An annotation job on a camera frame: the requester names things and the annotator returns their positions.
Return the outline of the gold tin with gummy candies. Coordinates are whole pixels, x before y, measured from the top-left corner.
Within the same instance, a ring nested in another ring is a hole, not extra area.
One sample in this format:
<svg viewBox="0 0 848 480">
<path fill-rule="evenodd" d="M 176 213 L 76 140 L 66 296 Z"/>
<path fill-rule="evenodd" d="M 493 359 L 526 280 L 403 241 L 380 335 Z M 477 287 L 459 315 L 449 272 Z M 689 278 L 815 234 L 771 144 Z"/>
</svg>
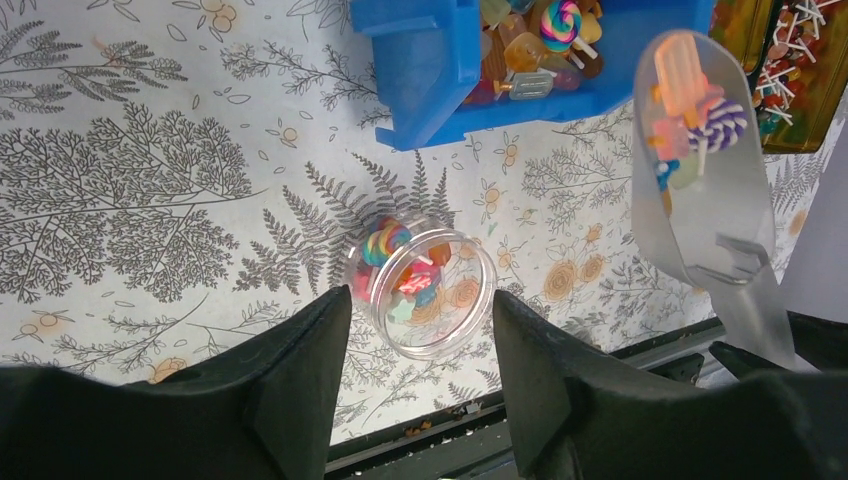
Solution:
<svg viewBox="0 0 848 480">
<path fill-rule="evenodd" d="M 772 0 L 717 0 L 709 36 L 736 58 L 746 74 L 760 65 L 771 24 Z"/>
</svg>

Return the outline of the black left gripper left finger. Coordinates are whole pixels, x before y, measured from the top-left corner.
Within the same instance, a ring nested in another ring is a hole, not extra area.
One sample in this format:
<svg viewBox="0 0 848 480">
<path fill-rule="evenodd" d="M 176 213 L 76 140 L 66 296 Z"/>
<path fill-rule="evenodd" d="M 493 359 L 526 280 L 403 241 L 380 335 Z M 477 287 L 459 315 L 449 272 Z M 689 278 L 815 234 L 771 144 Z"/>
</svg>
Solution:
<svg viewBox="0 0 848 480">
<path fill-rule="evenodd" d="M 320 479 L 351 323 L 347 287 L 163 381 L 1 371 L 5 479 Z"/>
</svg>

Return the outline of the floral patterned table mat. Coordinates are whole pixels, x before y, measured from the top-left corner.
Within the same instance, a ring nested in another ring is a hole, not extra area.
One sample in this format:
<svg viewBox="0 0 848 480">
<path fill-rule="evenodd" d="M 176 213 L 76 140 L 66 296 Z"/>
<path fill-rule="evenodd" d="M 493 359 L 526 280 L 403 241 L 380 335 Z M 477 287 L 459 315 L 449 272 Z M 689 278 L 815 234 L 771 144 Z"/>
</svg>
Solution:
<svg viewBox="0 0 848 480">
<path fill-rule="evenodd" d="M 345 1 L 1 5 L 1 358 L 158 382 L 337 284 L 394 206 L 480 242 L 499 284 L 612 350 L 701 320 L 633 257 L 628 109 L 398 153 L 374 140 Z"/>
</svg>

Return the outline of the translucent plastic scoop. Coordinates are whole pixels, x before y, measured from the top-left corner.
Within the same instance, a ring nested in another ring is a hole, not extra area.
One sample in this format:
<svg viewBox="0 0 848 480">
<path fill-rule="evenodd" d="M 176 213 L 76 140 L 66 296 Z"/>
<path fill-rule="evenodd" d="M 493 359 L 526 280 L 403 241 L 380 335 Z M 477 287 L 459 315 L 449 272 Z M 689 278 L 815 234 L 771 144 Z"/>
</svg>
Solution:
<svg viewBox="0 0 848 480">
<path fill-rule="evenodd" d="M 775 215 L 747 79 L 707 36 L 671 30 L 634 80 L 632 230 L 661 272 L 705 290 L 727 342 L 796 364 L 771 265 Z"/>
</svg>

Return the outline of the gold tin with lollipops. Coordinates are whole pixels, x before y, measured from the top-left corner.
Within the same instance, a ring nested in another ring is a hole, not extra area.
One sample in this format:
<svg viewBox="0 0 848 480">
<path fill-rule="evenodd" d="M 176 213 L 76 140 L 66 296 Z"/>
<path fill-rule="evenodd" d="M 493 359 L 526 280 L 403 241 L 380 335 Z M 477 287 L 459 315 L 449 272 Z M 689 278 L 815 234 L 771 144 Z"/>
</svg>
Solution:
<svg viewBox="0 0 848 480">
<path fill-rule="evenodd" d="M 814 153 L 847 86 L 847 3 L 779 1 L 753 90 L 767 154 Z"/>
</svg>

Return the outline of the clear glass jar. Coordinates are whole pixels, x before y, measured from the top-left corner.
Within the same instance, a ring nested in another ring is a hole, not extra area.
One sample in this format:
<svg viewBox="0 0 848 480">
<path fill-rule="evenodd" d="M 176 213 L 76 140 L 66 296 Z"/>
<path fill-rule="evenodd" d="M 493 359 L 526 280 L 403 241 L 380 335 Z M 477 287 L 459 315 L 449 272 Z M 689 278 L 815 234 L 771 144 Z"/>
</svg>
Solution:
<svg viewBox="0 0 848 480">
<path fill-rule="evenodd" d="M 491 256 L 472 237 L 423 212 L 384 215 L 346 255 L 354 310 L 396 353 L 432 361 L 455 353 L 490 316 Z"/>
</svg>

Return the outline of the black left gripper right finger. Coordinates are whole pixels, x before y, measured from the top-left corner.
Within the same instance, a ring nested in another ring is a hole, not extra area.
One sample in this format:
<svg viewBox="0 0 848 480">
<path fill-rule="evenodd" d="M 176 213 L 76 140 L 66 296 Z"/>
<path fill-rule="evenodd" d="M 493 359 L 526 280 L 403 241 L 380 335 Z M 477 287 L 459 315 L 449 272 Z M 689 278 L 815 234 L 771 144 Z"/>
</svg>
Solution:
<svg viewBox="0 0 848 480">
<path fill-rule="evenodd" d="M 724 342 L 737 377 L 701 389 L 637 369 L 566 333 L 514 295 L 493 300 L 518 472 L 529 479 L 843 479 L 847 327 L 791 313 L 794 373 Z"/>
</svg>

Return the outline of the blue plastic bin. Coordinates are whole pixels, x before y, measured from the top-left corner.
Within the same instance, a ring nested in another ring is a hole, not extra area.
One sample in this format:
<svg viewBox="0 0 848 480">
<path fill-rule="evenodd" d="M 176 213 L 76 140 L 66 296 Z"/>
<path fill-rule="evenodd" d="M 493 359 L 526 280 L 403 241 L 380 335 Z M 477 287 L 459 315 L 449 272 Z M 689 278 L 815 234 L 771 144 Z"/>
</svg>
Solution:
<svg viewBox="0 0 848 480">
<path fill-rule="evenodd" d="M 353 29 L 372 41 L 379 101 L 392 126 L 378 142 L 407 151 L 529 121 L 568 122 L 610 112 L 632 95 L 639 56 L 674 29 L 705 33 L 711 1 L 604 1 L 598 43 L 604 66 L 573 92 L 544 99 L 467 105 L 478 84 L 482 44 L 476 1 L 353 1 Z"/>
</svg>

